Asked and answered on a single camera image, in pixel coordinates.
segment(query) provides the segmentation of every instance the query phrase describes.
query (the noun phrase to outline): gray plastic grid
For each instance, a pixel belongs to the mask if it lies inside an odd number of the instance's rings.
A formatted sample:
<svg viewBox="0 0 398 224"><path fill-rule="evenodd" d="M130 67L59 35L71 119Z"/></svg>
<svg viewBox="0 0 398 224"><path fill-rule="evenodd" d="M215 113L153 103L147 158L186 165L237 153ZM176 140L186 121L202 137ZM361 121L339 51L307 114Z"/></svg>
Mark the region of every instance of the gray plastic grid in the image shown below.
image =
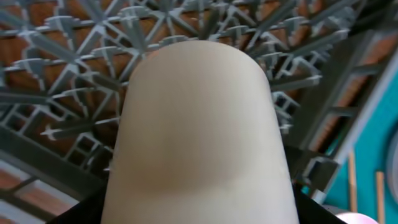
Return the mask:
<svg viewBox="0 0 398 224"><path fill-rule="evenodd" d="M34 1L0 2L0 6L17 4L22 10L22 17L17 17L0 9L0 22L13 28L0 30L0 37L18 35L29 43L22 53L21 60L14 62L10 67L0 66L0 85L2 86L0 110L3 117L0 125L21 138L33 140L37 144L38 141L29 133L40 123L44 114L53 118L57 122L48 124L42 135L47 135L52 140L78 135L75 143L62 159L68 162L73 152L82 153L85 159L78 167L85 171L90 171L90 165L99 154L98 151L112 151L111 146L94 137L91 132L92 127L107 122L118 123L122 103L119 91L128 84L129 75L137 63L146 57L147 52L181 41L201 39L217 42L222 37L230 37L234 47L245 51L264 69L273 91L272 96L280 129L282 134L286 134L291 126L292 112L290 111L300 105L284 91L318 83L322 77L319 71L320 65L328 60L330 56L328 52L333 44L346 38L356 17L351 7L356 3L355 0L329 1L328 7L318 13L313 13L314 1L307 1L309 18L297 13L299 1L281 1L280 6L263 20L260 19L259 11L265 3L264 0L162 0L160 2L113 0L105 11L99 7L99 1L80 0L82 8L91 18L81 21L68 15L66 1L58 0L54 16L47 18L45 25L39 27L30 23L28 5ZM242 10L240 6L247 6L248 10ZM192 11L198 13L199 29L187 24L180 17L181 14ZM208 19L203 16L205 11L210 11ZM139 20L148 17L155 19L156 23L145 35ZM116 22L122 25L124 31L115 26ZM170 36L158 43L149 44L164 24ZM174 25L181 27L193 37L178 35L174 30ZM302 26L311 28L311 36L301 44L294 45L294 34ZM80 46L76 44L73 31L77 27L92 27ZM117 36L109 35L107 29L112 30ZM277 29L285 30L287 41L272 34L272 31ZM62 47L43 34L50 30L61 31L67 39L68 48ZM242 36L247 34L252 37L242 48L240 41ZM95 49L98 41L100 47ZM40 58L39 49L58 59ZM131 55L132 59L120 74L116 74L112 57L119 54ZM97 72L86 63L87 60L93 58L104 58L109 74ZM67 65L52 86L45 86L44 67L60 63ZM7 72L18 70L26 70L37 79L41 91L29 92L7 88L4 76ZM69 82L72 83L72 89L66 90L65 86ZM90 87L87 87L85 82L90 83ZM105 94L102 103L92 114L89 112L85 99L85 93L91 91L100 91ZM83 116L55 100L66 96L72 96L75 99L83 111ZM98 116L103 112L104 107L113 100L116 102L114 117L99 120ZM34 106L33 112L28 116L19 112L25 105ZM54 113L50 109L51 106L61 112ZM20 120L24 122L24 125L21 128L14 128L15 122ZM82 139L89 139L92 142L88 151L79 148ZM47 146L41 148L59 156L47 149Z"/></svg>

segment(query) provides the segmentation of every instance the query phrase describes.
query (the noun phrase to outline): brown surface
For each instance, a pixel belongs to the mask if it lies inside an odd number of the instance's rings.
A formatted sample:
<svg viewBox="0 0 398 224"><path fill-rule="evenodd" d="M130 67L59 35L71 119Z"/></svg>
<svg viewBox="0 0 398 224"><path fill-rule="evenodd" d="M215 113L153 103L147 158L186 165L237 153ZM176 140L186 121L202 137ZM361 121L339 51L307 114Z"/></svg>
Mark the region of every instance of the brown surface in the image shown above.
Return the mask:
<svg viewBox="0 0 398 224"><path fill-rule="evenodd" d="M10 173L0 170L0 189L7 190L16 187L21 183L18 177L11 175Z"/></svg>
<svg viewBox="0 0 398 224"><path fill-rule="evenodd" d="M377 193L377 221L379 224L386 224L386 209L384 205L384 173L376 172L376 193Z"/></svg>
<svg viewBox="0 0 398 224"><path fill-rule="evenodd" d="M355 152L351 150L348 158L349 167L349 208L352 212L358 212L358 199L356 189L356 169L355 169Z"/></svg>
<svg viewBox="0 0 398 224"><path fill-rule="evenodd" d="M61 215L72 207L37 188L32 188L28 192L19 195L19 198L54 215Z"/></svg>
<svg viewBox="0 0 398 224"><path fill-rule="evenodd" d="M9 220L7 218L4 218L4 217L0 216L0 224L17 224L17 223L13 222L12 220Z"/></svg>

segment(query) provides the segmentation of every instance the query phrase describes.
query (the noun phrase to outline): gray plastic beam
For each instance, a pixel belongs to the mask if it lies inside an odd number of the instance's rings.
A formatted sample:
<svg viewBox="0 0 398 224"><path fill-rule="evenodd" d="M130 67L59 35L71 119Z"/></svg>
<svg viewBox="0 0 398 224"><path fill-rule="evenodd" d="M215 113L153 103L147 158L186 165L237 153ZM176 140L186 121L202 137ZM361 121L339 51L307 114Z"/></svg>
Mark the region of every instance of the gray plastic beam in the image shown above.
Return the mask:
<svg viewBox="0 0 398 224"><path fill-rule="evenodd" d="M0 127L0 158L77 200L87 198L103 183L92 175L42 150L37 143Z"/></svg>
<svg viewBox="0 0 398 224"><path fill-rule="evenodd" d="M128 15L128 12L129 11L126 9L122 10L122 13L125 13L125 17L121 20L121 24L124 27L124 30L127 32L129 41L139 51L140 54L143 54L146 51L147 43L139 23L139 18Z"/></svg>
<svg viewBox="0 0 398 224"><path fill-rule="evenodd" d="M70 50L76 50L75 35L73 28L77 25L76 20L72 16L54 16L47 18L47 25L52 29L57 29L67 38Z"/></svg>
<svg viewBox="0 0 398 224"><path fill-rule="evenodd" d="M30 0L30 3L39 3L39 2L52 2L57 0ZM2 0L0 2L0 6L14 6L16 4L16 0Z"/></svg>
<svg viewBox="0 0 398 224"><path fill-rule="evenodd" d="M33 183L35 180L37 180L37 178L35 177L29 177L28 179L22 181L21 183L19 183L17 186L6 190L7 193L9 194L15 194L17 193L20 189L23 189L24 187L30 185L31 183Z"/></svg>
<svg viewBox="0 0 398 224"><path fill-rule="evenodd" d="M44 66L47 64L45 60L39 57L39 53L34 47L27 47L22 52L22 60L14 62L15 66L27 70L32 76L38 80L41 91L45 91Z"/></svg>
<svg viewBox="0 0 398 224"><path fill-rule="evenodd" d="M291 10L297 6L297 2L294 0L285 0L279 8L273 11L269 16L267 16L258 26L256 33L250 40L248 46L246 47L247 50L254 47L257 39L260 35L271 28L272 25L276 24L280 20L286 18L290 13Z"/></svg>
<svg viewBox="0 0 398 224"><path fill-rule="evenodd" d="M199 33L200 40L207 40L212 33L217 29L218 20L220 19L220 11L218 9L212 9L210 16L205 23L204 28Z"/></svg>
<svg viewBox="0 0 398 224"><path fill-rule="evenodd" d="M71 80L71 87L74 90L81 89L84 87L84 81L81 78L73 77ZM82 91L73 91L72 96L83 110L84 117L88 118L89 114L85 94Z"/></svg>
<svg viewBox="0 0 398 224"><path fill-rule="evenodd" d="M325 190L338 163L326 155L285 146L290 178L311 189Z"/></svg>
<svg viewBox="0 0 398 224"><path fill-rule="evenodd" d="M270 80L271 91L289 91L298 90L319 84L321 76L294 75L287 78Z"/></svg>
<svg viewBox="0 0 398 224"><path fill-rule="evenodd" d="M106 19L99 1L79 0L79 3L95 23L98 24Z"/></svg>
<svg viewBox="0 0 398 224"><path fill-rule="evenodd" d="M345 116L345 117L352 117L355 116L358 112L357 107L340 107L335 106L330 108L330 113L335 116Z"/></svg>
<svg viewBox="0 0 398 224"><path fill-rule="evenodd" d="M38 32L22 32L21 36L23 36L25 40L34 47L38 47L48 53L51 53L68 63L75 63L79 59L77 54L65 49L61 45L55 43L53 40Z"/></svg>
<svg viewBox="0 0 398 224"><path fill-rule="evenodd" d="M96 25L92 28L90 33L87 35L86 39L80 45L77 50L78 55L88 54L94 48L95 43L100 40L102 35L105 33L105 27L101 25Z"/></svg>
<svg viewBox="0 0 398 224"><path fill-rule="evenodd" d="M4 68L0 62L0 88L6 86L6 74L4 73Z"/></svg>
<svg viewBox="0 0 398 224"><path fill-rule="evenodd" d="M120 74L119 81L121 81L121 82L127 81L128 77L131 75L132 71L138 64L140 57L141 57L140 54L133 55L132 59L129 61L129 63L126 65L126 67L124 67L124 70Z"/></svg>
<svg viewBox="0 0 398 224"><path fill-rule="evenodd" d="M253 18L257 23L260 20L260 14L258 13L258 9L261 8L261 4L263 0L253 0L249 3L249 16Z"/></svg>
<svg viewBox="0 0 398 224"><path fill-rule="evenodd" d="M12 13L7 12L5 9L0 9L0 21L17 30L22 30L24 28L29 30L34 29L34 26Z"/></svg>
<svg viewBox="0 0 398 224"><path fill-rule="evenodd" d="M337 11L342 10L346 6L350 6L354 3L356 3L357 1L358 0L335 1L335 3L333 3L331 6L329 6L325 10L320 11L318 14L314 15L310 19L310 23L312 25L315 25L315 24L323 21L324 19L326 19L328 16L333 15Z"/></svg>
<svg viewBox="0 0 398 224"><path fill-rule="evenodd" d="M109 73L111 74L111 77L116 78L113 56L122 52L123 51L120 48L109 46L94 49L91 54L93 54L95 57L103 57L105 59L106 65L109 67Z"/></svg>
<svg viewBox="0 0 398 224"><path fill-rule="evenodd" d="M355 67L351 75L354 77L377 75L382 70L381 64L370 64Z"/></svg>
<svg viewBox="0 0 398 224"><path fill-rule="evenodd" d="M305 20L306 18L297 16L297 17L288 18L283 22L289 46L293 44L294 35L296 31L299 29L301 23L303 23Z"/></svg>
<svg viewBox="0 0 398 224"><path fill-rule="evenodd" d="M55 16L67 16L67 0L57 0L57 6L54 9Z"/></svg>
<svg viewBox="0 0 398 224"><path fill-rule="evenodd" d="M46 105L49 97L46 93L27 90L0 88L0 103L19 103L27 105Z"/></svg>
<svg viewBox="0 0 398 224"><path fill-rule="evenodd" d="M191 25L189 25L187 22L185 22L183 19L181 19L180 15L184 11L184 8L176 8L170 11L170 18L173 21L174 24L178 25L179 27L183 28L185 31L191 33L192 35L198 35L198 31L195 30Z"/></svg>
<svg viewBox="0 0 398 224"><path fill-rule="evenodd" d="M78 74L80 74L78 65L74 63L66 65L54 84L50 87L48 94L59 93L66 89L68 82Z"/></svg>
<svg viewBox="0 0 398 224"><path fill-rule="evenodd" d="M47 135L51 140L70 138L81 133L90 132L92 127L96 124L112 122L118 119L119 118L113 118L95 122L89 120L61 121L46 125L45 131L42 132L41 135Z"/></svg>
<svg viewBox="0 0 398 224"><path fill-rule="evenodd" d="M170 44L175 44L178 42L183 42L183 41L188 41L188 40L189 40L189 38L184 35L175 35L175 36L171 36L171 37L165 37L161 41L159 41L159 46L165 47Z"/></svg>
<svg viewBox="0 0 398 224"><path fill-rule="evenodd" d="M87 72L81 75L82 77L86 77L86 79L92 81L93 83L108 88L113 91L119 91L121 89L121 84L106 75L101 75L98 72Z"/></svg>
<svg viewBox="0 0 398 224"><path fill-rule="evenodd" d="M287 53L295 57L308 55L311 51L319 49L321 46L328 46L335 44L347 37L349 30L339 30L332 34L319 36L307 40L297 47L290 49Z"/></svg>
<svg viewBox="0 0 398 224"><path fill-rule="evenodd" d="M105 10L106 16L116 16L116 14L122 9L123 5L127 3L127 0L114 0L111 2L109 7Z"/></svg>

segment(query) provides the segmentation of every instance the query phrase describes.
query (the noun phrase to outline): wooden stick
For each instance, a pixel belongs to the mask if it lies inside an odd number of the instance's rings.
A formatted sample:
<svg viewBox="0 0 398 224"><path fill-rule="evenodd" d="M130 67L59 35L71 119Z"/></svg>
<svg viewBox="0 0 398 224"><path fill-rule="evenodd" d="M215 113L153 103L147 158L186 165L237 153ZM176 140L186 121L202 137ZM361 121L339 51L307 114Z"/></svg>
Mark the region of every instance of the wooden stick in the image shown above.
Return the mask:
<svg viewBox="0 0 398 224"><path fill-rule="evenodd" d="M358 212L354 149L349 154L348 166L349 166L349 206L352 212Z"/></svg>
<svg viewBox="0 0 398 224"><path fill-rule="evenodd" d="M384 173L376 172L377 187L377 217L379 224L386 224L386 214L384 213Z"/></svg>

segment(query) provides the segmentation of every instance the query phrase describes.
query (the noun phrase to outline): teal surface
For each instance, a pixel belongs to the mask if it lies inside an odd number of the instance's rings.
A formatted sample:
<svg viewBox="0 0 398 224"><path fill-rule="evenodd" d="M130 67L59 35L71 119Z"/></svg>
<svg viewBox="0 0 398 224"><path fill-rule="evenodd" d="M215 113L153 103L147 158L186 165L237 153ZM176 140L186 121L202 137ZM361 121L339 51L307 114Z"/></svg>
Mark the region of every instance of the teal surface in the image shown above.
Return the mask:
<svg viewBox="0 0 398 224"><path fill-rule="evenodd" d="M386 154L392 134L398 129L398 73L390 83L371 119L355 144L358 212L377 220L377 170L386 171ZM398 223L398 204L385 182L386 223ZM349 210L348 165L340 170L325 201Z"/></svg>

